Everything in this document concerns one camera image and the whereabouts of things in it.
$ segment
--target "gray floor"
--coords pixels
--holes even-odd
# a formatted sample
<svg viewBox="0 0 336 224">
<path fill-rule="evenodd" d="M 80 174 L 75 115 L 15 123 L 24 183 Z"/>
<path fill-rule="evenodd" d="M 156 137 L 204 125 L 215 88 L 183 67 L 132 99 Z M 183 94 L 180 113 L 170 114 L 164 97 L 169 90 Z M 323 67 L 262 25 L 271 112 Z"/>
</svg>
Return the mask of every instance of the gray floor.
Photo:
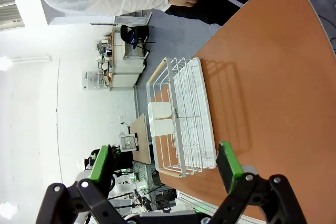
<svg viewBox="0 0 336 224">
<path fill-rule="evenodd" d="M 336 0 L 310 0 L 316 12 L 336 25 Z M 329 38 L 336 37 L 336 29 L 327 21 L 322 23 Z M 169 16 L 158 10 L 153 10 L 150 25 L 151 53 L 147 59 L 147 67 L 138 80 L 136 92 L 138 97 L 139 114 L 147 114 L 146 83 L 164 57 L 191 58 L 219 29 L 218 25 L 207 25 L 198 20 L 188 20 Z"/>
</svg>

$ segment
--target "white wire dish rack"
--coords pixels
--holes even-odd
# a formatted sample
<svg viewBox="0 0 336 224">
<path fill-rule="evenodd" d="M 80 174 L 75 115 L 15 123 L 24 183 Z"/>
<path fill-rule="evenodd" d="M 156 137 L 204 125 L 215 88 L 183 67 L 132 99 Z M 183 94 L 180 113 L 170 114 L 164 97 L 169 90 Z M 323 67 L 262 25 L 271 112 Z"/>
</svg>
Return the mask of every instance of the white wire dish rack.
<svg viewBox="0 0 336 224">
<path fill-rule="evenodd" d="M 166 135 L 153 132 L 151 125 L 156 169 L 181 178 L 215 168 L 215 141 L 200 60 L 165 58 L 146 89 L 151 122 L 155 120 L 151 103 L 156 102 L 170 103 L 171 116 L 165 120 L 173 122 L 173 131 Z"/>
</svg>

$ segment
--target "fluorescent light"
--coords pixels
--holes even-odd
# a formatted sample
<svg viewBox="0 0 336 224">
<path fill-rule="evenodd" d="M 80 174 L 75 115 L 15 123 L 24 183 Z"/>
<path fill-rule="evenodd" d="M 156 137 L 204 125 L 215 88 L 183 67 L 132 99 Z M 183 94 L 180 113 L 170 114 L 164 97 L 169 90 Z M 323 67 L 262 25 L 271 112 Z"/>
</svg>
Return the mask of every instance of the fluorescent light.
<svg viewBox="0 0 336 224">
<path fill-rule="evenodd" d="M 7 56 L 3 55 L 0 58 L 0 71 L 7 71 L 12 65 L 13 62 Z"/>
<path fill-rule="evenodd" d="M 17 211 L 17 206 L 8 202 L 0 204 L 0 215 L 8 220 L 10 220 Z"/>
</svg>

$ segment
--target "wooden table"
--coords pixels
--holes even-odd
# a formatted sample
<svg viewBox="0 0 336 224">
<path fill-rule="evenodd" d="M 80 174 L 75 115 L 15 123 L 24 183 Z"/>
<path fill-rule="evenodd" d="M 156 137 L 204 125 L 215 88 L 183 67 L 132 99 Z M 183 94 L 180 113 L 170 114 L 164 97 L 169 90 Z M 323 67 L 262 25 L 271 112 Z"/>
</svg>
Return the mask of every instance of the wooden table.
<svg viewBox="0 0 336 224">
<path fill-rule="evenodd" d="M 263 178 L 287 176 L 308 223 L 336 223 L 335 55 L 308 0 L 250 0 L 195 56 L 216 145 Z M 217 169 L 160 179 L 217 206 L 226 197 Z"/>
<path fill-rule="evenodd" d="M 131 133 L 138 135 L 139 150 L 133 151 L 133 159 L 145 164 L 151 164 L 151 155 L 149 150 L 148 133 L 146 125 L 146 115 L 142 114 L 130 125 Z"/>
</svg>

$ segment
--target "white wall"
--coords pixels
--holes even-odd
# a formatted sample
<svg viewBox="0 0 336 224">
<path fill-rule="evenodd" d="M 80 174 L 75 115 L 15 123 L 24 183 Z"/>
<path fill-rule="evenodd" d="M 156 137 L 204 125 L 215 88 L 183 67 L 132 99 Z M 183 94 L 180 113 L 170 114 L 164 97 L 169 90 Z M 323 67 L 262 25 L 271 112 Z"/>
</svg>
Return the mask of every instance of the white wall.
<svg viewBox="0 0 336 224">
<path fill-rule="evenodd" d="M 81 88 L 81 72 L 96 69 L 96 44 L 110 29 L 58 25 L 0 32 L 1 56 L 53 58 L 0 72 L 0 202 L 20 208 L 0 223 L 34 223 L 46 187 L 61 178 L 71 185 L 77 160 L 117 144 L 126 130 L 120 118 L 135 120 L 133 90 Z"/>
</svg>

